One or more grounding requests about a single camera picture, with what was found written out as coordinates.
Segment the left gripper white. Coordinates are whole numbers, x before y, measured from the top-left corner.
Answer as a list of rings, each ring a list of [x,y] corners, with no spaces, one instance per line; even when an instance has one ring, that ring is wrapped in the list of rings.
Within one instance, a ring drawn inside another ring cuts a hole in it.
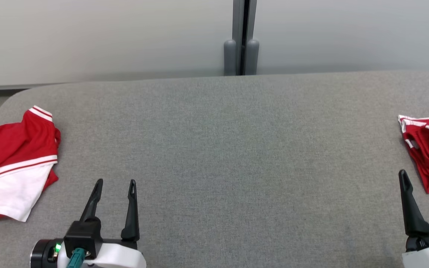
[[[85,209],[80,217],[81,222],[94,218],[97,204],[102,196],[103,179],[98,179],[90,194]],[[127,196],[129,200],[125,227],[121,231],[123,241],[137,242],[140,239],[139,214],[136,181],[132,179]],[[102,244],[97,258],[85,260],[86,268],[146,268],[147,263],[142,253],[136,249],[120,244]]]

